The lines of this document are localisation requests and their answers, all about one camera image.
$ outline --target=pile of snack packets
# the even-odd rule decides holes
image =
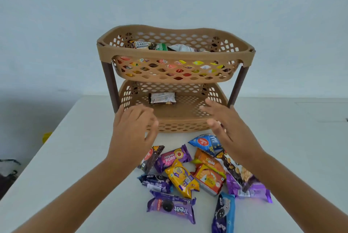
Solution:
[[[130,43],[130,46],[133,48],[133,49],[141,49],[141,50],[164,50],[164,51],[186,51],[186,52],[210,52],[210,51],[207,51],[207,50],[199,50],[199,49],[196,49],[196,48],[193,48],[193,47],[189,47],[189,46],[186,46],[185,44],[175,44],[175,45],[170,45],[170,46],[166,46],[165,43],[154,43],[154,42],[140,42],[140,41],[134,41],[134,40],[130,40],[129,41]],[[124,61],[129,61],[131,58],[128,57],[128,56],[122,56],[121,57],[122,60]],[[139,62],[141,63],[144,63],[144,62],[149,62],[149,60],[147,59],[144,59],[144,58],[141,58],[138,60]],[[160,64],[165,64],[167,68],[169,69],[173,69],[173,68],[176,68],[175,65],[173,64],[168,64],[168,62],[164,59],[160,59],[158,60],[158,62]],[[203,62],[201,61],[195,61],[193,62],[195,65],[201,65],[201,64],[204,64]],[[175,62],[175,64],[177,65],[185,65],[186,62],[183,61],[183,60],[178,60]],[[215,61],[215,62],[212,62],[210,63],[211,65],[215,65],[215,67],[217,69],[220,69],[220,68],[224,68],[224,65],[218,65],[218,62]],[[136,66],[139,66],[139,64],[137,62],[131,62],[130,65],[136,67]],[[149,65],[150,67],[157,67],[156,64],[150,64]],[[132,69],[131,66],[128,66],[128,65],[125,65],[124,68],[126,69]],[[193,67],[191,66],[184,66],[184,68],[186,69],[192,69]],[[201,66],[201,68],[203,70],[206,70],[206,69],[209,69],[211,68],[209,65],[203,65]],[[144,71],[147,71],[147,68],[146,67],[142,67],[141,70],[144,70]],[[181,72],[184,72],[184,70],[178,68],[175,70],[176,72],[178,73],[181,73]],[[193,73],[199,73],[200,71],[199,70],[192,70],[191,72]],[[211,69],[209,70],[209,73],[214,73],[216,72],[215,69]],[[137,73],[137,74],[141,74],[140,71],[134,71],[134,73]],[[128,73],[127,74],[129,77],[133,77],[135,75],[133,75],[132,73]],[[175,74],[174,73],[168,73],[168,76],[174,76]],[[184,73],[183,76],[191,76],[190,73]],[[204,73],[201,73],[199,74],[199,76],[206,76],[206,74]]]
[[[193,206],[196,198],[192,199],[192,191],[199,191],[201,187],[213,196],[218,195],[215,213],[212,214],[212,233],[233,233],[236,197],[259,198],[272,203],[270,191],[236,163],[214,135],[199,135],[188,143],[197,147],[194,159],[186,145],[165,153],[162,153],[164,146],[154,146],[138,166],[145,172],[138,179],[150,188],[154,196],[148,202],[147,212],[170,213],[195,224]],[[194,163],[195,172],[189,172],[183,166],[185,162]],[[159,175],[150,174],[153,167]],[[220,193],[224,182],[228,194]],[[173,186],[181,197],[170,194]]]

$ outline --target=top basket tier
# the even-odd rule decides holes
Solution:
[[[129,41],[185,44],[210,52],[140,50]],[[251,65],[255,49],[237,36],[212,28],[172,30],[145,25],[118,26],[97,40],[99,58],[113,63],[128,80],[163,83],[217,83],[229,80],[240,63]]]

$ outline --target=white wall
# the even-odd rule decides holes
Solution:
[[[37,144],[81,94],[107,93],[95,43],[122,24],[210,27],[243,38],[257,53],[241,96],[348,97],[347,0],[0,0],[0,5],[0,157],[4,147]],[[231,82],[222,85],[227,90]],[[14,128],[20,138],[11,133]]]

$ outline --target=hand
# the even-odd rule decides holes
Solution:
[[[121,105],[115,114],[113,133],[106,161],[114,166],[134,169],[149,152],[158,133],[154,109],[139,104],[124,111]],[[146,127],[151,130],[145,138]]]
[[[208,98],[205,102],[210,107],[200,109],[213,116],[213,119],[207,120],[207,124],[231,158],[251,171],[257,159],[265,154],[254,134],[233,106],[228,108]],[[221,122],[226,132],[217,121]]]

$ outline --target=qr code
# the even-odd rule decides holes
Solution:
[[[185,182],[187,183],[187,184],[189,184],[190,183],[190,178],[189,177],[187,177],[186,179],[185,179]]]
[[[238,190],[238,196],[250,197],[250,191],[243,192],[242,190]]]

